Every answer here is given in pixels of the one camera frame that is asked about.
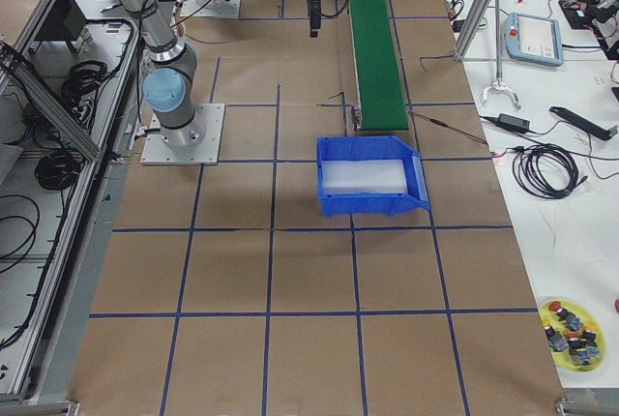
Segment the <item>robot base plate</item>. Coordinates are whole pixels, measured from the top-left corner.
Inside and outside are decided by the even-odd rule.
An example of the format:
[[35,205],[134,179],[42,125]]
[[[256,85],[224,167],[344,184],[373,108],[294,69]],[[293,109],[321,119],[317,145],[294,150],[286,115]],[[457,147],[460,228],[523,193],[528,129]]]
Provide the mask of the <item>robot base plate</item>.
[[197,104],[195,120],[198,128],[185,128],[182,132],[162,129],[153,115],[151,127],[158,132],[145,138],[140,162],[144,165],[194,165],[218,163],[224,104]]
[[207,1],[183,0],[180,17],[190,15],[215,19],[239,17],[241,0],[213,0],[206,5]]

